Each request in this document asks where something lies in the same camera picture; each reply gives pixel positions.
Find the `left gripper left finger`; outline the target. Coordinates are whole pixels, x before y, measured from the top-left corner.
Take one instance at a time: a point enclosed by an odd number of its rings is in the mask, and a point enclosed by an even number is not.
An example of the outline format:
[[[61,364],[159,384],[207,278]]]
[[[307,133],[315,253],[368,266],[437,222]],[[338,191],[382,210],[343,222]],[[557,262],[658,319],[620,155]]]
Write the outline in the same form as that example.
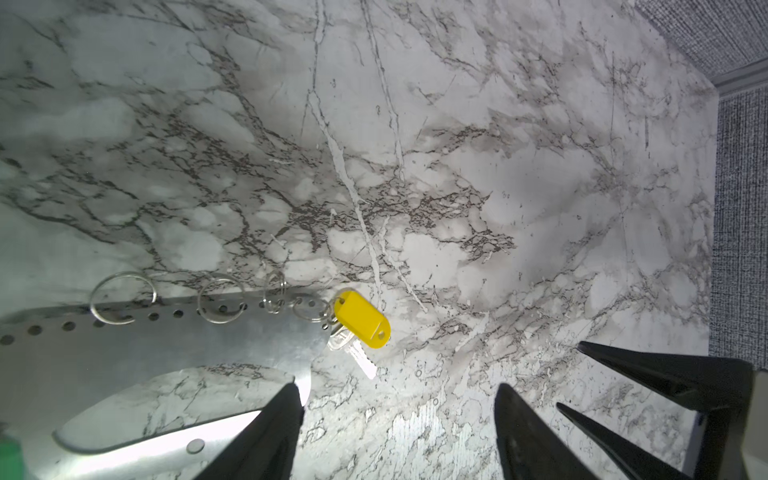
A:
[[[286,384],[196,479],[289,479],[303,417],[297,386]]]

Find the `silver perforated metal key holder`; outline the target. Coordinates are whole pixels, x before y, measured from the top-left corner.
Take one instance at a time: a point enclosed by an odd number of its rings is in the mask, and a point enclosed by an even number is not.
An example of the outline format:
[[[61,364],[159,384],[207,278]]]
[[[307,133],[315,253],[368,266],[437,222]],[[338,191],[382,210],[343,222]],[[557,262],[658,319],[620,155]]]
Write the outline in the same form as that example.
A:
[[[328,304],[292,293],[272,313],[257,297],[225,295],[234,313],[205,320],[194,298],[124,307],[125,326],[102,326],[75,308],[27,310],[1,325],[1,420],[39,479],[134,479],[214,459],[251,421],[247,411],[147,440],[88,450],[67,445],[59,428],[98,402],[157,376],[193,367],[256,365],[291,375],[302,401],[310,366],[325,348]]]

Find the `yellow key tag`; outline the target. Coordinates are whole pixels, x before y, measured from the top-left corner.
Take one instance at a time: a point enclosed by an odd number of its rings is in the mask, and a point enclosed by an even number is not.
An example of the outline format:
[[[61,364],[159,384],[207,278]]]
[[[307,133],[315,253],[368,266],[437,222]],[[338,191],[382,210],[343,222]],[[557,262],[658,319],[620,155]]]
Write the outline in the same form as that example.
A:
[[[334,317],[368,347],[384,347],[391,336],[389,320],[355,290],[345,290],[333,301]]]

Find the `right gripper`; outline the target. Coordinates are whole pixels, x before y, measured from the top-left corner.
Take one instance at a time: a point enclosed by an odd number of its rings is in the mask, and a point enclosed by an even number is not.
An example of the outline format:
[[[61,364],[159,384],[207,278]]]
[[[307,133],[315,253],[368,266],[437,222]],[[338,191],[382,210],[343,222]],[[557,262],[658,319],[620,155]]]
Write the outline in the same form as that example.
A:
[[[731,358],[643,353],[582,341],[580,353],[697,411],[681,471],[563,403],[558,411],[628,479],[765,479],[767,370]]]

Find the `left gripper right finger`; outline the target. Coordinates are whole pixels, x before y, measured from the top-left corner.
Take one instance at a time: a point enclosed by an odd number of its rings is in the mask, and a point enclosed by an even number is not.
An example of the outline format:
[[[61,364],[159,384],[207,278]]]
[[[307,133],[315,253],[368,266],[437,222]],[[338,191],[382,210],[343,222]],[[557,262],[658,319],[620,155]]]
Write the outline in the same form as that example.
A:
[[[505,479],[596,479],[506,383],[495,396],[494,422]]]

